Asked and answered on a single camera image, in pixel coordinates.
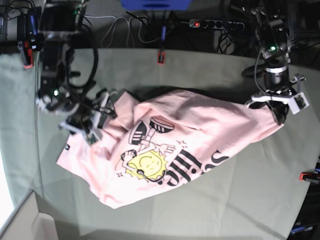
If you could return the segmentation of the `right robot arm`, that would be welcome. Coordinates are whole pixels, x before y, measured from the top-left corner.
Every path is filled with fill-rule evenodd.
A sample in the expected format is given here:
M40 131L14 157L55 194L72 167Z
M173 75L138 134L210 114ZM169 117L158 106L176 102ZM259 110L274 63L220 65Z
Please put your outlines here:
M102 117L116 117L107 89L100 90L96 97L87 97L96 85L94 80L99 63L98 48L92 30L87 31L93 50L93 65L88 80L81 84L71 83L80 77L71 64L75 58L72 38L81 32L88 2L86 0L46 0L38 31L44 36L40 52L40 85L36 96L37 107L45 113L59 115L64 121L59 127L71 134L79 134L89 142L103 138L99 126Z

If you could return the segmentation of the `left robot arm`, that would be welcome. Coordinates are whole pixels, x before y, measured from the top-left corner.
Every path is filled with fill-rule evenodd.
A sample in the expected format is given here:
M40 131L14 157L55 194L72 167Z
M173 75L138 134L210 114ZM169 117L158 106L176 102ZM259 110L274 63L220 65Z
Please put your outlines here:
M291 42L281 16L281 2L255 0L249 5L258 55L254 65L243 70L242 75L253 78L259 91L250 97L246 106L267 105L274 121L282 125L289 112L295 115L310 105L301 89L306 77L299 73L290 77Z

